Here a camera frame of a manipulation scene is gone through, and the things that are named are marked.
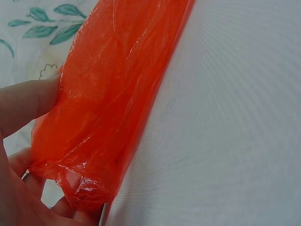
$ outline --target finger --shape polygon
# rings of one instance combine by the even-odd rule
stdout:
[[[75,211],[69,205],[66,197],[61,198],[52,208],[51,210],[63,217],[73,218]]]
[[[59,78],[27,81],[0,89],[0,132],[3,138],[54,106]]]
[[[97,226],[99,223],[93,216],[79,211],[75,212],[73,219],[85,226]]]
[[[39,178],[32,173],[29,173],[23,178],[23,181],[28,190],[41,199],[46,179]]]
[[[8,157],[8,162],[11,169],[22,177],[29,166],[32,164],[32,153],[30,148],[25,148]]]
[[[73,219],[86,226],[97,226],[99,224],[102,210],[103,206],[99,209],[99,211],[96,211],[94,213],[84,213],[81,211],[76,211]]]

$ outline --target plastic bag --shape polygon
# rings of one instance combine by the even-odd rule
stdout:
[[[75,208],[116,196],[192,0],[102,0],[77,33],[56,106],[32,130],[30,172]]]

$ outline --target white fabric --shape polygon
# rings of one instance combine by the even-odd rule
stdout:
[[[13,5],[20,16],[59,1],[7,2],[0,34],[15,37]],[[301,224],[300,11],[300,0],[196,0],[108,226]],[[16,82],[41,70],[49,39],[35,54],[14,40]],[[59,64],[67,51],[53,48]]]

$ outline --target green leaf print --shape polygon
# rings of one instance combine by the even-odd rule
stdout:
[[[30,24],[30,21],[25,21],[25,20],[12,20],[8,23],[9,27],[17,27],[20,25],[26,25],[26,24]]]
[[[60,31],[56,36],[52,39],[52,41],[49,43],[50,45],[56,45],[61,42],[67,41],[71,37],[73,37],[76,32],[79,30],[81,27],[81,24],[75,24],[71,25],[69,27],[64,28],[62,31]]]
[[[6,41],[0,39],[0,44],[5,45],[5,46],[9,49],[9,51],[10,51],[10,53],[11,53],[11,56],[12,56],[13,58],[15,57],[15,53],[14,53],[14,51],[13,51],[13,48],[11,48],[11,46],[10,46]]]
[[[53,22],[53,20],[49,20],[45,10],[39,7],[32,7],[29,9],[29,16],[37,21],[42,22]]]
[[[53,11],[63,15],[69,16],[81,16],[82,18],[86,18],[87,16],[84,15],[76,6],[71,4],[64,4],[61,6],[56,7]]]
[[[29,29],[24,35],[25,38],[45,38],[51,35],[58,27],[37,26]]]

